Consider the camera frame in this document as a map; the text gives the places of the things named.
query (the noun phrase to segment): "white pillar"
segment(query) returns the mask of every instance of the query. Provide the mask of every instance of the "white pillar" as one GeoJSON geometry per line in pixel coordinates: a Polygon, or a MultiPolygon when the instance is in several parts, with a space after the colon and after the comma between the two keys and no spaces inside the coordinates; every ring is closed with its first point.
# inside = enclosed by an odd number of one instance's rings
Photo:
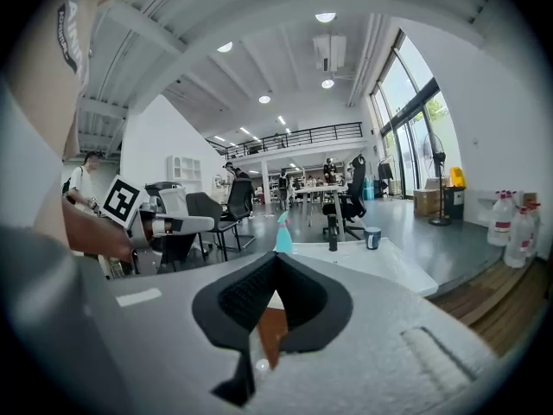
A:
{"type": "Polygon", "coordinates": [[[270,204],[270,185],[269,185],[269,170],[267,169],[267,160],[261,160],[261,173],[263,175],[263,193],[265,195],[265,211],[267,214],[271,212],[270,204]]]}

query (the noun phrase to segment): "yellow object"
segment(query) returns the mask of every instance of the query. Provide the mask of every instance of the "yellow object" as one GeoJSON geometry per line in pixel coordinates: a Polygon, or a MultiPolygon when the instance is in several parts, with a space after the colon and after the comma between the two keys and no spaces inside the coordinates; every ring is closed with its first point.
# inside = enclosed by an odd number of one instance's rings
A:
{"type": "Polygon", "coordinates": [[[451,184],[455,188],[466,188],[465,176],[463,175],[463,169],[451,168],[449,170],[449,176],[451,177],[451,184]]]}

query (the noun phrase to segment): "air conditioning unit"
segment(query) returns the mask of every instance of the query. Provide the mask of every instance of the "air conditioning unit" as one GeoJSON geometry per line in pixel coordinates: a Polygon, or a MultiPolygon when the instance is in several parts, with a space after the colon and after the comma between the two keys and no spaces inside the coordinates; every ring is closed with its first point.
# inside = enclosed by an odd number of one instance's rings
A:
{"type": "Polygon", "coordinates": [[[346,61],[346,37],[343,35],[318,35],[313,39],[317,69],[335,73],[346,61]]]}

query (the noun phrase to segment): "wooden floor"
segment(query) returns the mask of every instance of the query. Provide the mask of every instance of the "wooden floor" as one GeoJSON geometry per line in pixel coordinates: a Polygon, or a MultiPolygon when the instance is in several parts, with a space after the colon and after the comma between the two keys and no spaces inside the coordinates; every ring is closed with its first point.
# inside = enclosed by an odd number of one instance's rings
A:
{"type": "Polygon", "coordinates": [[[540,262],[512,269],[499,261],[478,277],[430,302],[476,332],[499,356],[524,339],[546,305],[540,262]]]}

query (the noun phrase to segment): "black and white square marker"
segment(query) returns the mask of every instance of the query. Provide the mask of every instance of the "black and white square marker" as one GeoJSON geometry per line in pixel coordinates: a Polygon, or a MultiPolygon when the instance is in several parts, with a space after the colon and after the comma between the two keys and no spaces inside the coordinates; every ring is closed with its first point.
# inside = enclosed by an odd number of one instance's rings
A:
{"type": "Polygon", "coordinates": [[[135,211],[143,201],[141,193],[140,189],[135,188],[120,176],[116,176],[105,198],[102,212],[128,229],[135,211]]]}

